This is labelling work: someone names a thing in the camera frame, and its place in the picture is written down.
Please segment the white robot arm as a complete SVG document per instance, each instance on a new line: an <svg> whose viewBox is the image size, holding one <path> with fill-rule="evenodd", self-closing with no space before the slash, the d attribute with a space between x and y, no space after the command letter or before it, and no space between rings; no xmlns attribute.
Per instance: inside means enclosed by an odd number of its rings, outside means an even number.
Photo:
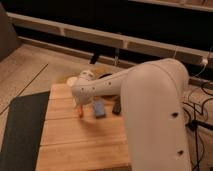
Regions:
<svg viewBox="0 0 213 171"><path fill-rule="evenodd" d="M176 59L144 62L102 79L83 71L71 88L77 104L118 95L133 171L191 171L182 95L189 74Z"/></svg>

